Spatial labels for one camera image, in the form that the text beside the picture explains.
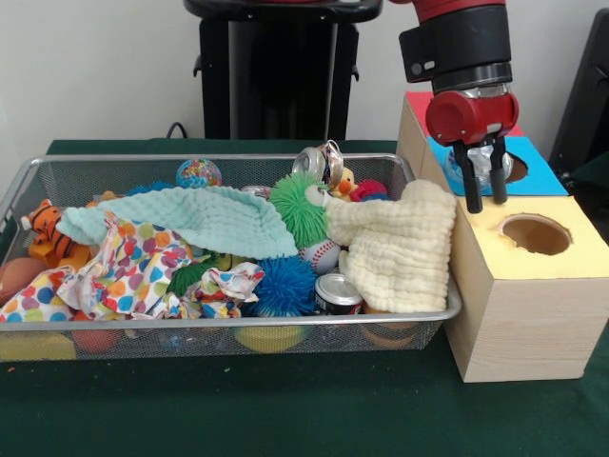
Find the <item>yellow top panel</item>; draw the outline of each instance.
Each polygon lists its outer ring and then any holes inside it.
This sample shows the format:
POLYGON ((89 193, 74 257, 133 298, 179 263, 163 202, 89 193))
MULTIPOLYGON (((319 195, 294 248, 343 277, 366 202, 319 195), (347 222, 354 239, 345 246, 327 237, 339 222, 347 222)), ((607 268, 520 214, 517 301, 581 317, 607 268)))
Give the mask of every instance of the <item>yellow top panel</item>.
POLYGON ((481 214, 459 200, 496 279, 609 277, 609 247, 573 197, 485 198, 481 214))

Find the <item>plush toy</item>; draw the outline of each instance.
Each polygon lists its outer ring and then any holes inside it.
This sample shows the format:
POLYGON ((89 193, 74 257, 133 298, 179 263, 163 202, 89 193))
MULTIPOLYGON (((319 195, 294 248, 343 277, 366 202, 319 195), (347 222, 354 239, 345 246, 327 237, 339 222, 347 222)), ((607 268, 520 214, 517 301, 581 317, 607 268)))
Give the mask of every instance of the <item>plush toy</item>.
POLYGON ((389 200, 387 188, 374 179, 362 181, 349 195, 352 202, 367 202, 368 200, 389 200))
POLYGON ((358 185, 355 184, 355 175, 353 174, 353 171, 347 167, 343 167, 343 176, 341 178, 341 182, 336 188, 330 191, 330 193, 333 197, 350 202, 351 198, 349 195, 357 188, 358 185))
POLYGON ((302 171, 286 176, 270 192, 269 201, 281 214, 298 249, 326 238, 324 201, 328 198, 326 186, 302 171))
POLYGON ((33 241, 34 245, 51 242, 54 253, 58 258, 63 259, 70 255, 75 243, 55 229, 59 221, 61 221, 61 211, 47 199, 28 216, 22 217, 21 225, 25 230, 32 229, 38 233, 33 241))

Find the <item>metal basket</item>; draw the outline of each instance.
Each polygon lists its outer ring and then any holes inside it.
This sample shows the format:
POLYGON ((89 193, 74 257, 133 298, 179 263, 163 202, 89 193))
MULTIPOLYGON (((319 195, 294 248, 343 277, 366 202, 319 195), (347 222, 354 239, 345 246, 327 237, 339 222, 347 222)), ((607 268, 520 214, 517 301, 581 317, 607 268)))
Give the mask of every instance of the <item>metal basket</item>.
MULTIPOLYGON (((83 206, 105 190, 125 193, 156 180, 173 182, 193 156, 46 156, 19 170, 0 204, 0 258, 27 255, 33 238, 19 218, 49 198, 59 207, 83 206)), ((272 186, 291 172, 293 155, 205 155, 225 184, 272 186)), ((411 172, 391 154, 346 155, 358 179, 376 179, 398 199, 411 172)), ((0 324, 0 360, 116 359, 277 352, 344 352, 424 348, 442 321, 462 307, 450 279, 447 310, 437 313, 123 322, 0 324), (111 341, 100 348, 100 341, 111 341)))

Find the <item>rubber duck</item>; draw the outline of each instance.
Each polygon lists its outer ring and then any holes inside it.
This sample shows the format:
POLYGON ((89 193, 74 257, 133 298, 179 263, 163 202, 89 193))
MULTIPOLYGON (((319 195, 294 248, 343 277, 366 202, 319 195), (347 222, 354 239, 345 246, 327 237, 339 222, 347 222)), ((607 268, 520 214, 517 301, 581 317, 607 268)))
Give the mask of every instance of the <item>rubber duck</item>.
POLYGON ((349 194, 357 188, 358 185, 355 184, 355 175, 353 174, 353 171, 351 171, 347 167, 344 167, 341 182, 330 193, 333 197, 340 198, 341 200, 344 200, 346 202, 350 202, 351 197, 349 197, 349 194))

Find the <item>white wall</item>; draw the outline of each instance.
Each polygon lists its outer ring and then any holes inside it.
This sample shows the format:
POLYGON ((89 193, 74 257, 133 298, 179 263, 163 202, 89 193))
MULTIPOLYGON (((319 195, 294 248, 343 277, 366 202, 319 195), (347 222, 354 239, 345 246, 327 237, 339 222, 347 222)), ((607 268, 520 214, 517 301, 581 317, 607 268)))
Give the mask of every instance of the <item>white wall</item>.
MULTIPOLYGON (((548 154, 593 16, 609 1, 508 6, 521 125, 548 154)), ((407 89, 398 35, 415 25, 412 7, 389 3, 360 25, 349 138, 396 138, 407 89)), ((158 137, 174 120, 202 135, 198 53, 198 19, 179 0, 0 0, 0 194, 54 138, 158 137)))

